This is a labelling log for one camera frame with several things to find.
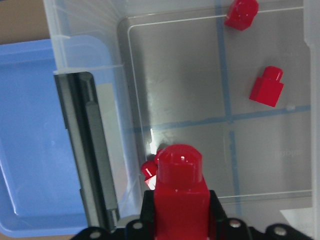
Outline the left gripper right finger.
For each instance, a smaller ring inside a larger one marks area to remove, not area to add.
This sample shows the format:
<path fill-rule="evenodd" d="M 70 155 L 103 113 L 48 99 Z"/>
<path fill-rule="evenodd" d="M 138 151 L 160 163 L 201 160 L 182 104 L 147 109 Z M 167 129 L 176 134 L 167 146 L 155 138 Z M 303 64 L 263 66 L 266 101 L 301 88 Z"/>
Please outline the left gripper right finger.
<path fill-rule="evenodd" d="M 248 226 L 240 219 L 228 217 L 216 193 L 210 190 L 208 239 L 249 240 Z"/>

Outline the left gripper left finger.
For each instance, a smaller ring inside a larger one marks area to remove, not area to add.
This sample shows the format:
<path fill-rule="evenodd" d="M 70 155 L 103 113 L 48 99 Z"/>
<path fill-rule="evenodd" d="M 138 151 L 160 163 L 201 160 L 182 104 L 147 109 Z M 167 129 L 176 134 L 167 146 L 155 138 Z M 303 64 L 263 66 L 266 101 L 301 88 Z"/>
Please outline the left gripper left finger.
<path fill-rule="evenodd" d="M 155 239 L 155 204 L 154 191 L 146 190 L 138 219 L 130 221 L 124 230 L 126 240 Z"/>

